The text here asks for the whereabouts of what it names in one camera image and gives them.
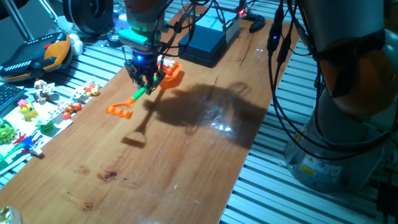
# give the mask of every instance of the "yellow label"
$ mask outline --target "yellow label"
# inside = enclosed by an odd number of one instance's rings
[[[304,135],[307,135],[307,129],[306,129],[305,125],[303,126],[301,132],[302,132]],[[301,136],[300,134],[297,134],[296,142],[299,143],[299,142],[301,141],[301,139],[302,139],[302,136]]]
[[[304,173],[306,173],[306,174],[308,174],[308,175],[310,175],[310,176],[313,176],[313,173],[315,172],[314,169],[311,169],[311,167],[309,167],[309,166],[307,166],[307,165],[305,165],[305,164],[302,164],[300,169],[301,169]]]

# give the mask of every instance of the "white toy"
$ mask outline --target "white toy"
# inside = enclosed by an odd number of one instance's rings
[[[79,56],[83,53],[83,42],[80,37],[76,34],[69,34],[70,47],[72,48],[72,54],[74,56]]]

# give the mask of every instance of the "wooden board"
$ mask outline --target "wooden board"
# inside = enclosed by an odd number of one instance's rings
[[[0,207],[24,224],[217,223],[271,101],[271,24],[250,34],[242,21],[215,68],[179,60],[178,80],[143,96],[130,120],[105,113],[136,91],[122,69],[0,190]]]

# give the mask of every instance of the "green handle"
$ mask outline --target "green handle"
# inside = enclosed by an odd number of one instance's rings
[[[3,158],[0,158],[0,162],[5,161],[9,156],[11,156],[14,152],[20,150],[21,148],[23,148],[24,145],[23,144],[19,144],[17,147],[15,147],[11,152],[8,152],[6,156],[4,156]]]
[[[145,92],[147,89],[148,84],[145,84],[143,87],[141,87],[135,94],[133,94],[131,97],[133,97],[135,100],[138,100]]]

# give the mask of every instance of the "orange shovel handle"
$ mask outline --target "orange shovel handle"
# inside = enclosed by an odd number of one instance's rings
[[[108,106],[106,108],[106,112],[108,114],[112,114],[112,115],[116,115],[116,116],[119,116],[122,118],[130,119],[132,116],[132,113],[133,113],[132,107],[134,106],[135,102],[136,102],[135,99],[133,97],[130,97],[128,100],[126,100],[123,103],[116,103],[115,105]],[[127,106],[127,107],[131,108],[131,111],[119,108],[121,106]]]

